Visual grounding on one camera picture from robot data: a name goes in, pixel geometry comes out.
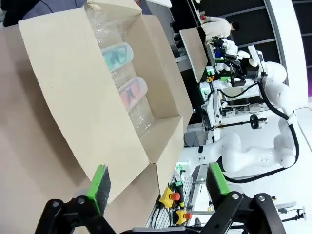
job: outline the screw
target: screw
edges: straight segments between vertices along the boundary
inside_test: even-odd
[[[239,195],[238,194],[233,194],[232,198],[234,198],[235,200],[239,199]]]
[[[84,203],[84,199],[83,199],[83,198],[79,198],[79,199],[78,199],[78,203],[79,203],[79,204],[83,204],[83,203]]]
[[[264,196],[260,196],[258,197],[259,201],[265,201],[265,197]]]
[[[52,205],[53,205],[53,207],[58,207],[59,203],[57,201],[54,201]]]

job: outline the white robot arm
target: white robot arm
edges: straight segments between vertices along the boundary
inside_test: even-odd
[[[259,88],[265,92],[267,101],[281,107],[283,113],[296,123],[290,90],[283,84],[287,76],[285,68],[274,62],[260,62],[254,59],[254,53],[251,55],[251,66],[255,66],[256,62],[259,66],[258,74],[262,74],[254,80],[262,83]],[[283,168],[291,167],[296,161],[296,150],[289,124],[289,121],[281,118],[280,134],[274,139],[274,148],[270,149],[250,147],[242,150],[237,133],[227,134],[217,142],[205,146],[184,148],[176,164],[176,173],[180,174],[183,170],[183,176],[190,176],[198,165],[216,162],[221,156],[223,168],[227,172],[237,172],[250,165],[271,167],[280,164]]]

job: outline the cardboard box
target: cardboard box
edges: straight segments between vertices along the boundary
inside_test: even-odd
[[[141,140],[83,8],[0,31],[1,230],[33,233],[45,203],[69,200],[109,167],[116,232],[145,224],[183,148],[192,107],[161,25],[133,0],[97,0],[109,19],[136,17],[126,42],[156,118]]]

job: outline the person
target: person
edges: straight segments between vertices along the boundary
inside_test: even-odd
[[[221,17],[205,17],[205,23],[197,28],[202,43],[206,44],[213,37],[228,37],[231,31],[237,31],[239,24],[229,23]]]

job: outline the white wall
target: white wall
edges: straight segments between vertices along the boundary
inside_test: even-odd
[[[287,66],[288,85],[297,101],[297,107],[308,101],[307,68],[304,56],[302,37],[296,13],[291,0],[265,0],[272,6],[273,16],[281,38],[281,45]]]
[[[263,129],[253,130],[250,125],[234,126],[228,127],[221,131],[224,135],[229,131],[237,132],[242,141],[243,148],[249,146],[260,146],[260,147],[273,147],[273,139],[279,133],[278,121],[279,117],[273,114],[271,111],[262,112],[263,116],[266,116],[269,120],[268,124]],[[296,129],[298,141],[299,141],[299,160],[293,167],[277,173],[275,175],[240,185],[244,193],[247,196],[253,197],[257,193],[267,193],[271,196],[276,196],[276,204],[297,202],[296,208],[300,208],[303,205],[308,209],[312,210],[312,199],[310,195],[310,184],[312,177],[312,152],[309,148],[308,143],[305,138],[310,140],[312,143],[312,111],[309,108],[297,110],[298,121],[301,129],[303,129],[304,134],[300,129]],[[248,176],[261,174],[266,171],[271,171],[277,167],[273,168],[260,168],[260,167],[248,167],[237,173],[227,173],[230,177],[238,176]],[[203,206],[203,204],[208,204],[208,197],[205,193],[198,196],[195,209]],[[290,212],[289,214],[281,215],[281,218],[293,217],[296,212]],[[208,216],[198,216],[202,222],[208,221]],[[311,233],[312,223],[304,221],[292,221],[285,223],[285,228],[288,234],[305,234]]]

